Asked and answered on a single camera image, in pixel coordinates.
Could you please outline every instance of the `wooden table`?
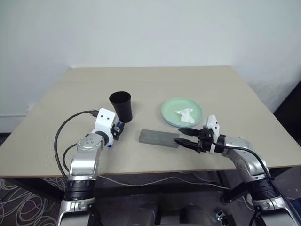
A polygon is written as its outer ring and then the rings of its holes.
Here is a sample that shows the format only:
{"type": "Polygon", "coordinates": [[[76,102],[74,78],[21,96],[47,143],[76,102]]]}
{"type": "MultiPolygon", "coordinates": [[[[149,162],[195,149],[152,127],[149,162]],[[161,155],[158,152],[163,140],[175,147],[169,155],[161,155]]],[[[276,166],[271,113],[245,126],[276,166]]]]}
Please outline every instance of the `wooden table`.
{"type": "MultiPolygon", "coordinates": [[[[100,174],[235,168],[219,154],[197,154],[183,147],[138,142],[142,129],[177,132],[160,112],[162,103],[173,97],[194,99],[203,108],[204,116],[215,114],[220,133],[248,139],[268,167],[301,165],[298,144],[230,66],[73,68],[1,146],[0,177],[60,176],[53,141],[61,123],[80,111],[113,110],[109,96],[121,90],[132,95],[133,120],[126,125],[120,140],[101,153],[100,174]]],[[[87,114],[66,125],[59,137],[60,157],[66,147],[93,129],[94,122],[95,118],[87,114]]],[[[68,165],[74,153],[72,150],[68,154],[68,165]]]]}

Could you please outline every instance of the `cable connector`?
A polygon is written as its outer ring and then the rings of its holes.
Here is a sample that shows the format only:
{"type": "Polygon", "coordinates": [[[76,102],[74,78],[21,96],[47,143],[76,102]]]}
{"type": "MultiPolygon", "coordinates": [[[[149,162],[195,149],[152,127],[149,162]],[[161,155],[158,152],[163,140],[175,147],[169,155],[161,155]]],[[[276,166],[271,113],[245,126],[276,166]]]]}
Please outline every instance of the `cable connector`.
{"type": "Polygon", "coordinates": [[[90,113],[92,116],[94,116],[94,117],[97,118],[99,111],[98,111],[98,110],[90,110],[89,113],[90,113]]]}

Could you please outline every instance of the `green plate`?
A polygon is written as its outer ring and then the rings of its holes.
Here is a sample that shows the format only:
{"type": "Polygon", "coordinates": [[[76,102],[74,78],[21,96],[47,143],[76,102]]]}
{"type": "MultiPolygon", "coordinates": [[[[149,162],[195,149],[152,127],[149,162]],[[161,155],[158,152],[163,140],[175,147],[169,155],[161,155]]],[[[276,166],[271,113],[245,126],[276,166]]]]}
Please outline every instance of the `green plate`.
{"type": "Polygon", "coordinates": [[[167,123],[178,128],[195,126],[201,122],[203,117],[202,108],[194,100],[184,97],[167,100],[161,107],[161,113],[167,123]],[[176,111],[186,108],[193,109],[190,115],[193,117],[195,123],[180,122],[181,115],[177,114],[176,111]]]}

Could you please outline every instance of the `black cup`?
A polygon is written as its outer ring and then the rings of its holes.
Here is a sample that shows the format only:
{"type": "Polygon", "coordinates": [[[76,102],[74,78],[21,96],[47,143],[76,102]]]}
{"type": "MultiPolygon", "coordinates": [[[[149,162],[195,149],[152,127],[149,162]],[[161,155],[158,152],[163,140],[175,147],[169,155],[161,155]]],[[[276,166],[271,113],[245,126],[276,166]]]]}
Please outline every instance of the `black cup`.
{"type": "Polygon", "coordinates": [[[132,120],[131,95],[129,93],[124,91],[113,93],[109,100],[121,122],[126,123],[132,120]]]}

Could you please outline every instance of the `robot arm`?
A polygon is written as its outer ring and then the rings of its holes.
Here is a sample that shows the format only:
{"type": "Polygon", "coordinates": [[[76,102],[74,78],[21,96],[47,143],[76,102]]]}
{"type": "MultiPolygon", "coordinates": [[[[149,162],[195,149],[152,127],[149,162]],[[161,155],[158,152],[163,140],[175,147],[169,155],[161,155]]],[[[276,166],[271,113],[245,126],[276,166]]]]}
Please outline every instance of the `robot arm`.
{"type": "Polygon", "coordinates": [[[61,203],[58,226],[101,225],[94,210],[94,192],[99,156],[105,146],[118,139],[124,124],[114,125],[115,113],[100,109],[92,132],[77,142],[71,162],[65,196],[61,203]]]}
{"type": "Polygon", "coordinates": [[[252,197],[252,203],[256,211],[260,212],[255,220],[262,222],[259,225],[267,226],[297,226],[298,216],[293,214],[293,207],[285,200],[273,185],[266,162],[259,160],[252,154],[250,142],[241,137],[228,137],[219,134],[219,124],[214,115],[210,115],[203,129],[181,128],[180,132],[197,136],[198,143],[187,139],[178,138],[178,144],[200,152],[220,153],[229,158],[238,170],[243,183],[224,195],[225,202],[232,202],[246,191],[252,197]]]}

